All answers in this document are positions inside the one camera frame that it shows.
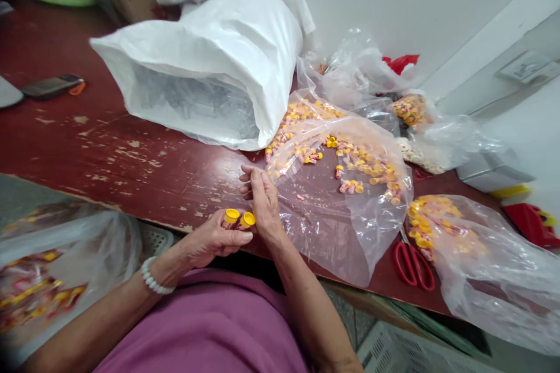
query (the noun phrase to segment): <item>red table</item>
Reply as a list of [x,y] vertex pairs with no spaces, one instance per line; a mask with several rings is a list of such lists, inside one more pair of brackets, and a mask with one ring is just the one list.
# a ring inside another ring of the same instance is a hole
[[[243,163],[264,165],[262,152],[207,146],[129,115],[121,93],[88,39],[114,25],[98,8],[69,9],[16,0],[0,16],[0,75],[16,87],[74,73],[87,81],[80,96],[24,100],[0,110],[0,172],[101,203],[188,233],[224,207],[245,207],[237,192]],[[462,183],[454,171],[415,184],[415,196],[450,193],[498,208]],[[439,292],[407,286],[392,249],[377,264],[367,290],[449,314]],[[268,252],[254,240],[248,251]],[[313,261],[317,275],[336,279]]]

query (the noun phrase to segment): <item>mobile phone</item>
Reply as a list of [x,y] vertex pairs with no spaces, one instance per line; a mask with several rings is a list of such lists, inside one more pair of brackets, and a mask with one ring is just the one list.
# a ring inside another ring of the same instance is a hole
[[22,93],[33,99],[47,100],[65,93],[69,89],[83,82],[84,79],[75,75],[67,74],[27,85],[22,88]]

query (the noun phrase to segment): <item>table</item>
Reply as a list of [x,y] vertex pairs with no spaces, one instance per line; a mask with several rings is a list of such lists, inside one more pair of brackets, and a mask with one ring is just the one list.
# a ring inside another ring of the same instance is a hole
[[[16,87],[65,73],[88,84],[80,96],[26,99],[0,110],[0,172],[184,233],[219,208],[249,208],[237,192],[240,166],[264,166],[263,152],[208,146],[129,115],[113,77],[88,45],[89,38],[116,29],[101,9],[35,0],[16,0],[13,7],[0,16],[0,75]],[[415,196],[428,193],[464,195],[499,208],[454,171],[415,184]],[[439,280],[436,292],[427,293],[397,276],[393,246],[365,290],[449,315]],[[247,250],[268,256],[258,238]],[[338,280],[307,263],[315,274]]]

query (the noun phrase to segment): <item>pink shirt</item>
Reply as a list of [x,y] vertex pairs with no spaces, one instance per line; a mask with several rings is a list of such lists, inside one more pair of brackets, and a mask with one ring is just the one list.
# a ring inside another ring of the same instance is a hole
[[99,364],[96,373],[307,372],[286,297],[261,280],[189,272]]

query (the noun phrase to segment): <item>red scissors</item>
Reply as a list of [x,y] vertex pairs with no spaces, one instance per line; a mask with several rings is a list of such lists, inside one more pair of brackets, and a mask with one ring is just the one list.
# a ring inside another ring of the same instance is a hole
[[[405,283],[409,286],[420,287],[426,291],[432,291],[435,288],[432,270],[426,259],[419,250],[411,246],[404,230],[400,230],[402,241],[395,248],[395,263],[399,274]],[[406,263],[406,271],[401,264],[401,258]]]

